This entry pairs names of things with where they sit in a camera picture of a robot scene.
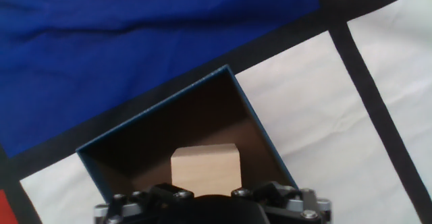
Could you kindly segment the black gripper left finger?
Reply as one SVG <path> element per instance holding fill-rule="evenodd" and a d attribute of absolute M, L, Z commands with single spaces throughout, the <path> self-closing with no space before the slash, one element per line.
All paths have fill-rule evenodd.
<path fill-rule="evenodd" d="M 191 200 L 190 190 L 163 183 L 130 195 L 115 194 L 107 203 L 94 207 L 94 224 L 158 223 L 172 205 Z"/>

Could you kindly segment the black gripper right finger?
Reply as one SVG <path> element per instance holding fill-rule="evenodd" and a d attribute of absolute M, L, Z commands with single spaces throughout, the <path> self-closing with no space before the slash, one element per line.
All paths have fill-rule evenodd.
<path fill-rule="evenodd" d="M 269 181 L 253 189 L 233 190 L 231 197 L 257 204 L 260 214 L 270 224 L 333 223 L 331 201 L 317 197 L 310 188 L 298 189 Z"/>

